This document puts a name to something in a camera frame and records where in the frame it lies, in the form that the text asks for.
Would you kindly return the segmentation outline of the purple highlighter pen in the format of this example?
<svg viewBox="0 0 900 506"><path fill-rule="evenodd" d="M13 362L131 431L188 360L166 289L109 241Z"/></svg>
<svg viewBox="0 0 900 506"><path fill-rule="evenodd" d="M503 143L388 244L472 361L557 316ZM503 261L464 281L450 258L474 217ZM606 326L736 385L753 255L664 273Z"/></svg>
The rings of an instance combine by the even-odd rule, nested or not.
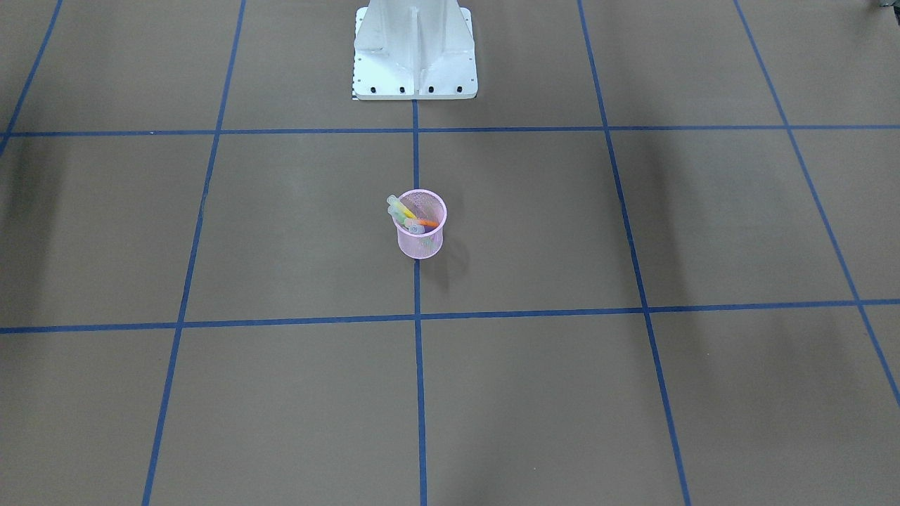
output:
<svg viewBox="0 0 900 506"><path fill-rule="evenodd" d="M412 222L412 224L405 225L405 228L408 231L408 233L414 234L414 235L423 235L423 234L427 233L424 225L422 225L421 223L418 223L418 222Z"/></svg>

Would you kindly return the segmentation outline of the orange highlighter pen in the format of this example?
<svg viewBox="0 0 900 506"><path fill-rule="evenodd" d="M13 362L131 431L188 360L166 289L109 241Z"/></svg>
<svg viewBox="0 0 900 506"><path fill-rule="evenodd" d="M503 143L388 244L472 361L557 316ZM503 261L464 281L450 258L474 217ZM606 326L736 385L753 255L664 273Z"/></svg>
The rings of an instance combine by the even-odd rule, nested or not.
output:
<svg viewBox="0 0 900 506"><path fill-rule="evenodd" d="M408 217L408 220L406 221L406 225L412 224L412 222L418 222L418 223L421 223L422 225L424 225L427 233L428 233L428 231L433 231L439 225L439 223L436 221L421 220L421 219L415 219L415 218L409 218L409 217Z"/></svg>

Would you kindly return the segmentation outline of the green highlighter pen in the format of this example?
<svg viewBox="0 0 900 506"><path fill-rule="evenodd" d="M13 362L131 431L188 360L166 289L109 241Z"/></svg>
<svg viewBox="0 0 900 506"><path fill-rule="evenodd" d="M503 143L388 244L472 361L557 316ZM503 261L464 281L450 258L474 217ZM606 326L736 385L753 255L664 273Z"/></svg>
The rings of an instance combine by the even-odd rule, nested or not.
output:
<svg viewBox="0 0 900 506"><path fill-rule="evenodd" d="M401 224L401 226L405 226L405 225L406 225L406 221L408 220L408 216L407 216L407 214L405 214L405 212L403 212L402 210L399 210L398 208L396 208L395 206L392 206L392 205L389 205L389 206L388 206L387 212L388 212L389 215L391 215L391 217L393 218L393 220L395 220L396 222L398 222L399 224Z"/></svg>

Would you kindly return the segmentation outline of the yellow highlighter pen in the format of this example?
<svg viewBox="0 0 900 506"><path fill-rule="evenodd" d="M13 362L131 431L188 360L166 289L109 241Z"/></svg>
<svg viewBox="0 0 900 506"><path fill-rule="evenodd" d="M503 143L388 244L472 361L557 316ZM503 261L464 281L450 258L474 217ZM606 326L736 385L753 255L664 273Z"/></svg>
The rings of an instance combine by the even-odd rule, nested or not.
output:
<svg viewBox="0 0 900 506"><path fill-rule="evenodd" d="M396 195L390 195L387 198L387 205L395 206L399 210L402 210L403 212L405 212L405 214L407 214L407 216L409 218L417 219L417 216L411 211L411 209L409 209L405 204L403 204L401 199L399 199Z"/></svg>

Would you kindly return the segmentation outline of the pink mesh pen holder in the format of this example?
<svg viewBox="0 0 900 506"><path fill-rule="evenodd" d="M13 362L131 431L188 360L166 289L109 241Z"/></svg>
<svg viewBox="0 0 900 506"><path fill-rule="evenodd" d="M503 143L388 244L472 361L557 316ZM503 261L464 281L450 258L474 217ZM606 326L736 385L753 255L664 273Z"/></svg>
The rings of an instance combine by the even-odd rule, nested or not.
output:
<svg viewBox="0 0 900 506"><path fill-rule="evenodd" d="M436 193L423 189L402 193L398 198L411 209L417 219L439 223L433 231L428 231L423 235L414 235L408 233L404 226L392 219L397 229L397 242L401 251L406 256L417 260L437 255L443 244L443 230L447 218L444 200Z"/></svg>

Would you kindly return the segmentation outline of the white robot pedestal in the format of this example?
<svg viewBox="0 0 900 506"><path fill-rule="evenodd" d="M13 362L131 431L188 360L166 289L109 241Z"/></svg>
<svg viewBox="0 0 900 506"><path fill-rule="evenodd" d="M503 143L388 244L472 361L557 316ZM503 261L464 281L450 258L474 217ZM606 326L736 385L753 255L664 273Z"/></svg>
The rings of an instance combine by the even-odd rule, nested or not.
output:
<svg viewBox="0 0 900 506"><path fill-rule="evenodd" d="M371 1L354 16L356 100L478 95L475 27L456 1Z"/></svg>

